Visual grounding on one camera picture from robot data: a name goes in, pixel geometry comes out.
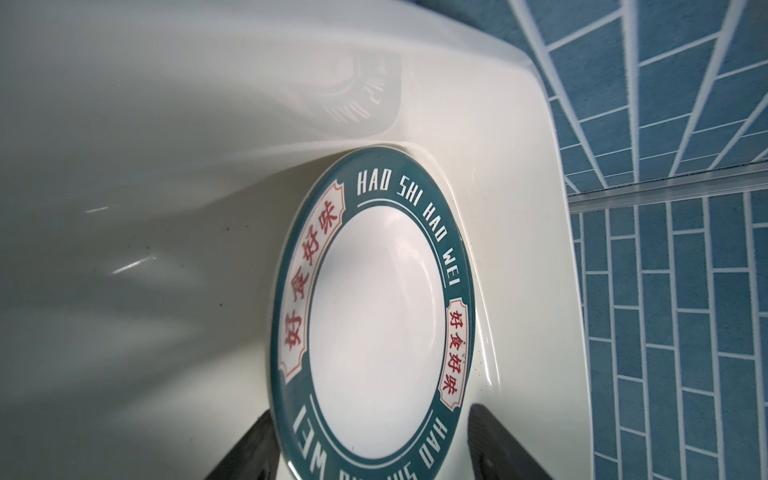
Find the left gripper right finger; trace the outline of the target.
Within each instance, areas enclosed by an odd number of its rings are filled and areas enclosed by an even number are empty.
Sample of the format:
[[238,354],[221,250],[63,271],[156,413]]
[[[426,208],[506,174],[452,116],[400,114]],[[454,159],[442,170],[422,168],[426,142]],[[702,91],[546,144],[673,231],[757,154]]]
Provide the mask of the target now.
[[476,479],[552,479],[484,405],[470,407],[467,443]]

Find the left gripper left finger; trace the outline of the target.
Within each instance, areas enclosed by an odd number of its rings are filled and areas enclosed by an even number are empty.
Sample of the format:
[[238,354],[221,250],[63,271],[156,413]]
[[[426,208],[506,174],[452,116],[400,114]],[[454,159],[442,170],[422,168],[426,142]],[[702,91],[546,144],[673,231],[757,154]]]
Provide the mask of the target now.
[[280,447],[270,411],[265,411],[206,480],[275,480]]

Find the green rimmed plate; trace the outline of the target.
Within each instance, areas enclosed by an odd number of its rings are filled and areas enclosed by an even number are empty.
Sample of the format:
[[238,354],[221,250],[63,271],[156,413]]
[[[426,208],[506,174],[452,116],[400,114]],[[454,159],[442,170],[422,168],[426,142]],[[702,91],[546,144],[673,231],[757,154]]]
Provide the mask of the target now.
[[458,433],[476,326],[448,200],[391,147],[342,156],[288,231],[269,396],[296,479],[435,479]]

